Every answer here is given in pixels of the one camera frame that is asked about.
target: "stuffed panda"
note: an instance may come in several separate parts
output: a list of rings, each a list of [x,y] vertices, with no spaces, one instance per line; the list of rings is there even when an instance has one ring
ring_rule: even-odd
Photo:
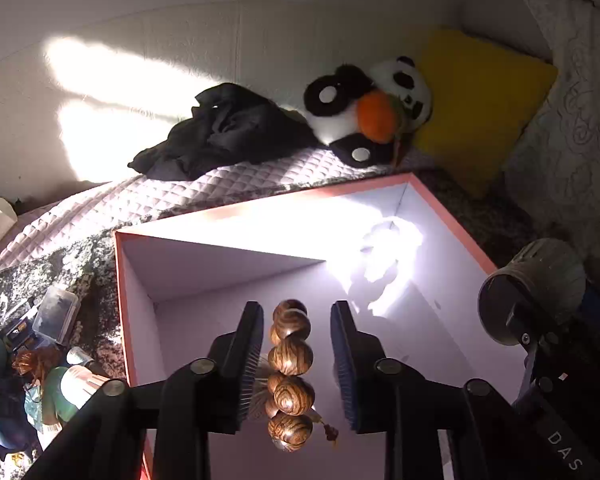
[[[429,88],[410,58],[384,61],[369,74],[342,65],[304,91],[315,137],[354,168],[395,162],[397,144],[408,142],[431,112]]]

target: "black cloth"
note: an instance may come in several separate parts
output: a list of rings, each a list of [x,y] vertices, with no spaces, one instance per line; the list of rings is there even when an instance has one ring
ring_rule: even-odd
[[[160,144],[128,167],[157,180],[196,180],[219,166],[260,164],[318,146],[312,129],[273,102],[232,83],[196,96],[192,119],[176,124]]]

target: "yellow pillow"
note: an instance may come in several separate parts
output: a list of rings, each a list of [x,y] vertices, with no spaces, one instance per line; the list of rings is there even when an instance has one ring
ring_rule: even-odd
[[[558,70],[458,30],[434,33],[417,67],[431,89],[433,114],[417,131],[414,145],[479,198]]]

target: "open box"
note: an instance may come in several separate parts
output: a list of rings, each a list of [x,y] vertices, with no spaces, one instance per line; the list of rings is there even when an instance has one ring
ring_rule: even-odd
[[[522,381],[526,352],[493,341],[478,318],[478,292],[495,266],[411,174],[124,228],[116,259],[132,386],[206,356],[216,336],[235,330],[247,301],[263,307],[266,333],[281,300],[308,309],[314,364],[303,378],[316,391],[315,409],[340,430],[337,448],[315,428],[300,451],[284,453],[265,417],[246,420],[235,436],[210,434],[215,479],[381,477],[384,435],[356,435],[344,418],[329,329],[336,300],[349,301],[358,329],[379,337],[388,357],[429,380],[462,386],[480,377],[510,401]],[[271,346],[266,337],[264,356]]]

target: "brown bead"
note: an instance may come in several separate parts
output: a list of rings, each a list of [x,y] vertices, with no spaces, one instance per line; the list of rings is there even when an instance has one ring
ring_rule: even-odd
[[[273,400],[273,397],[269,397],[267,402],[264,403],[264,411],[267,412],[267,416],[269,418],[275,417],[276,413],[280,411],[280,409],[276,406],[276,401]]]
[[[281,374],[280,372],[273,372],[269,379],[267,379],[267,389],[269,393],[273,395],[276,391],[278,385],[286,379],[286,376]]]
[[[273,309],[273,323],[276,322],[276,319],[280,314],[282,314],[285,310],[289,310],[290,308],[296,308],[298,310],[302,310],[306,314],[306,307],[301,301],[298,300],[285,300],[280,301],[278,306]]]
[[[307,339],[311,333],[311,322],[306,314],[298,308],[290,308],[281,312],[273,324],[280,340],[294,335],[299,339]]]
[[[300,377],[287,377],[273,395],[276,406],[287,415],[303,415],[314,405],[313,387]]]
[[[271,438],[296,446],[297,444],[304,444],[311,436],[314,424],[307,416],[291,416],[278,412],[269,421],[267,429]]]
[[[269,328],[269,340],[271,341],[273,346],[280,343],[280,338],[278,337],[278,334],[276,333],[275,325],[271,325],[271,328]]]
[[[314,363],[314,352],[301,339],[289,336],[271,349],[268,359],[274,370],[285,375],[302,375]]]
[[[278,449],[281,449],[282,451],[286,451],[288,453],[298,451],[298,449],[304,446],[304,442],[302,444],[289,444],[288,442],[280,440],[279,438],[272,438],[271,441],[273,442],[273,445],[276,446]]]

